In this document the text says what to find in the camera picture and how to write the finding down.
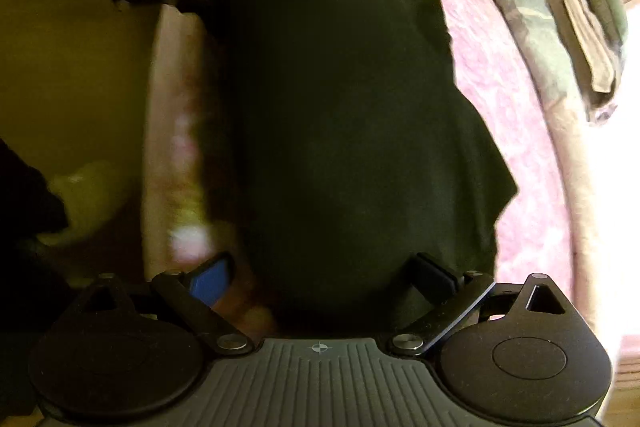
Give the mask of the black zip jacket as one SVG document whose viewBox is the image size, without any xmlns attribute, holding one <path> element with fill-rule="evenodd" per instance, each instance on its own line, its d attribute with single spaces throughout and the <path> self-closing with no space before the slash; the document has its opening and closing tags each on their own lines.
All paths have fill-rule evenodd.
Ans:
<svg viewBox="0 0 640 427">
<path fill-rule="evenodd" d="M 411 319 L 407 262 L 491 272 L 516 184 L 439 0 L 208 0 L 209 208 L 280 333 Z"/>
</svg>

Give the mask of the pink floral blanket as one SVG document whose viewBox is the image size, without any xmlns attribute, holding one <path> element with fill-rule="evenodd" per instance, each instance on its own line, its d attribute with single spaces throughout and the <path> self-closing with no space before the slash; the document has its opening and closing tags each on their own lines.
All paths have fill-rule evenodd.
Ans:
<svg viewBox="0 0 640 427">
<path fill-rule="evenodd" d="M 496 275 L 521 282 L 550 275 L 573 289 L 574 248 L 560 168 L 532 77 L 494 0 L 442 0 L 459 90 L 484 118 L 518 196 L 497 225 Z M 143 156 L 146 274 L 186 267 L 232 245 L 227 225 L 204 212 L 203 31 L 200 21 L 163 8 L 156 31 Z"/>
</svg>

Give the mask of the cream quilt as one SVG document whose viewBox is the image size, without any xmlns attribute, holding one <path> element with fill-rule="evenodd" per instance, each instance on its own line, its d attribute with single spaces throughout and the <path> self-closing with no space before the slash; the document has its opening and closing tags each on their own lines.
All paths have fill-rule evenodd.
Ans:
<svg viewBox="0 0 640 427">
<path fill-rule="evenodd" d="M 588 165 L 587 119 L 573 57 L 577 43 L 564 0 L 494 0 L 532 76 L 559 161 L 570 213 L 576 308 L 598 323 L 600 225 Z"/>
</svg>

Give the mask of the hanging folded towels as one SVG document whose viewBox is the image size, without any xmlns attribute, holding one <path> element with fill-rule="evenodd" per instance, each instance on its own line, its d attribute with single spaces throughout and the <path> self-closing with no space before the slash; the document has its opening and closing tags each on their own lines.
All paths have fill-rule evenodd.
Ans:
<svg viewBox="0 0 640 427">
<path fill-rule="evenodd" d="M 628 18 L 623 0 L 541 0 L 574 69 L 587 119 L 601 124 L 616 109 L 623 80 Z"/>
</svg>

